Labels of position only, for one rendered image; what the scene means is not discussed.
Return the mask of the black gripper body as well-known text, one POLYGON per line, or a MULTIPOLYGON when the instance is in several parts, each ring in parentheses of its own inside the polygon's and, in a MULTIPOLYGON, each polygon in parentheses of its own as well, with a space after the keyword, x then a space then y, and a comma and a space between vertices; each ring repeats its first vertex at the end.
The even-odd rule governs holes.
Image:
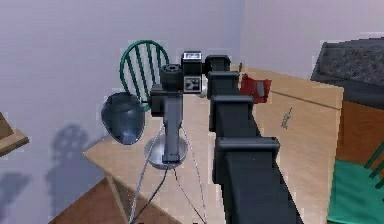
POLYGON ((178 64, 160 68, 160 83, 150 91, 150 108, 153 117, 162 117, 165 127, 165 149, 162 162, 175 164, 180 161, 179 129, 182 123, 183 71, 178 64))

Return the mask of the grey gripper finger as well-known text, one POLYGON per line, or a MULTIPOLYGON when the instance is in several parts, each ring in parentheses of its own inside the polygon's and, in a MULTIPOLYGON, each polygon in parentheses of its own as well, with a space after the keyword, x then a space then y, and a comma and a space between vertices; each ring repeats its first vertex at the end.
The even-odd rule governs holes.
POLYGON ((193 159, 194 166, 195 166, 195 171, 196 171, 197 180, 198 180, 199 189, 200 189, 200 195, 201 195, 201 203, 202 203, 202 209, 203 209, 203 214, 202 215, 199 213, 197 208, 193 205, 193 203, 191 202, 191 199, 189 198, 189 196, 185 192, 184 188, 182 187, 181 182, 179 181, 179 178, 178 178, 178 175, 177 175, 176 168, 173 168, 174 177, 175 177, 175 180, 177 182, 177 185, 178 185, 179 189, 182 191, 185 199, 187 200, 189 205, 192 207, 192 209, 194 210, 196 215, 199 217, 199 219, 201 220, 202 224, 208 224, 207 223, 207 210, 206 210, 205 195, 204 195, 204 191, 203 191, 203 183, 202 183, 202 180, 201 180, 201 175, 200 175, 200 170, 199 170, 198 162, 197 162, 197 159, 196 159, 195 152, 193 150, 192 144, 191 144, 191 142, 190 142, 190 140, 188 138, 187 131, 184 128, 183 125, 181 125, 181 130, 183 132, 183 135, 185 137, 185 141, 187 143, 187 149, 192 154, 192 159, 193 159))
POLYGON ((144 156, 146 157, 146 160, 144 162, 142 171, 140 173, 139 180, 138 180, 138 182, 136 184, 136 190, 135 190, 135 193, 134 193, 133 202, 131 204, 131 210, 130 210, 131 213, 130 213, 128 224, 133 224, 134 223, 133 220, 134 220, 134 217, 135 217, 137 200, 138 200, 140 189, 141 189, 141 185, 142 185, 142 182, 143 182, 143 179, 144 179, 145 171, 146 171, 146 168, 148 166, 149 160, 151 158, 153 147, 154 147, 157 139, 161 135, 163 129, 164 129, 164 125, 161 125, 159 131, 157 132, 156 136, 153 138, 152 142, 151 143, 148 142, 150 144, 150 147, 149 147, 149 151, 146 154, 144 153, 144 156))

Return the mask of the dark blue bowl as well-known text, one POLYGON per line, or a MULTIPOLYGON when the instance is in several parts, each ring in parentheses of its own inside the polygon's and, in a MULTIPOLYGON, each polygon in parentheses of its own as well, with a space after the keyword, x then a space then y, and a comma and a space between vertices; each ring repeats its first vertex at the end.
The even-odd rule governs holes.
POLYGON ((136 95, 119 92, 110 95, 101 110, 103 125, 122 145, 135 144, 145 125, 145 111, 136 95))

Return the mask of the green spindle-back chair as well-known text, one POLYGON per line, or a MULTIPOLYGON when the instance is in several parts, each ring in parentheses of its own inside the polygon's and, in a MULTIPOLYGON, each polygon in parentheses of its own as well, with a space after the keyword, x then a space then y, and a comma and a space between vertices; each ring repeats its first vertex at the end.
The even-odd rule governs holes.
POLYGON ((119 78, 128 94, 135 94, 147 112, 151 84, 160 82, 159 70, 169 64, 169 56, 162 45, 154 40, 138 40, 128 46, 119 63, 119 78))
POLYGON ((384 141, 364 165, 337 160, 334 164, 327 221, 332 224, 384 224, 384 141))

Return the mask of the red box with grey panel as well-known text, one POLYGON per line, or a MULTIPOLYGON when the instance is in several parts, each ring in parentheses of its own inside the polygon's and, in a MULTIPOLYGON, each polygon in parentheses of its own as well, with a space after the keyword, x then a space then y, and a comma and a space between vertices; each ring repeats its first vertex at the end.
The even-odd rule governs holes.
POLYGON ((271 84, 272 81, 269 79, 257 80, 251 78, 248 74, 243 74, 240 83, 240 93, 251 96, 255 104, 266 103, 271 84))

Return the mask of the light wooden table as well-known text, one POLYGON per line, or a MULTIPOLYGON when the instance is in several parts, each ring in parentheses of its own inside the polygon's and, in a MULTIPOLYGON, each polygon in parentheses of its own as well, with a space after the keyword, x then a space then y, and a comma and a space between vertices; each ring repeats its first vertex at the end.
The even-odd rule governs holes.
MULTIPOLYGON (((249 69, 255 79, 272 81, 267 103, 253 115, 265 136, 275 136, 281 148, 277 163, 305 224, 326 224, 337 148, 343 90, 270 71, 249 69), (288 128, 283 116, 292 109, 288 128)), ((214 139, 208 130, 209 102, 194 95, 184 98, 183 126, 198 162, 205 195, 207 223, 225 224, 221 190, 212 181, 214 139)), ((104 179, 55 217, 50 224, 127 224, 133 191, 145 158, 146 142, 160 129, 158 118, 147 117, 142 138, 123 146, 110 137, 84 152, 101 168, 104 179)), ((179 181, 199 213, 201 195, 192 154, 176 169, 179 181)), ((174 172, 148 165, 138 207, 143 224, 202 224, 179 189, 174 172)))

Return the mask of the small grey-green utensil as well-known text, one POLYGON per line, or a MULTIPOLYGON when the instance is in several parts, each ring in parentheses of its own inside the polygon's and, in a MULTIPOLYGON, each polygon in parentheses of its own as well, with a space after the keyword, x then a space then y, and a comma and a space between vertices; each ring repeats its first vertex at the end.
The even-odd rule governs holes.
POLYGON ((283 116, 281 127, 287 129, 288 128, 288 121, 292 116, 292 107, 289 109, 289 111, 283 116))

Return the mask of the light wooden shelf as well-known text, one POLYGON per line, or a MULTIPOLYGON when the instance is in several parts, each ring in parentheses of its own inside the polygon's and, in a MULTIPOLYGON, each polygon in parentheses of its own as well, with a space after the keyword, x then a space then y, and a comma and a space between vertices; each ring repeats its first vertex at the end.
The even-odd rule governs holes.
POLYGON ((19 129, 12 129, 0 112, 0 157, 29 143, 29 138, 19 129))

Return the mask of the brown cupboard with dark worktop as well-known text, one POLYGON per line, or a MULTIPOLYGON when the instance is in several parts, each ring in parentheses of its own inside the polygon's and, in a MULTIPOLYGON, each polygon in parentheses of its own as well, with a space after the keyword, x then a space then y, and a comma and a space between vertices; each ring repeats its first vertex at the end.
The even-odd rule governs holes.
POLYGON ((344 89, 336 158, 365 164, 384 142, 384 37, 325 42, 311 79, 344 89))

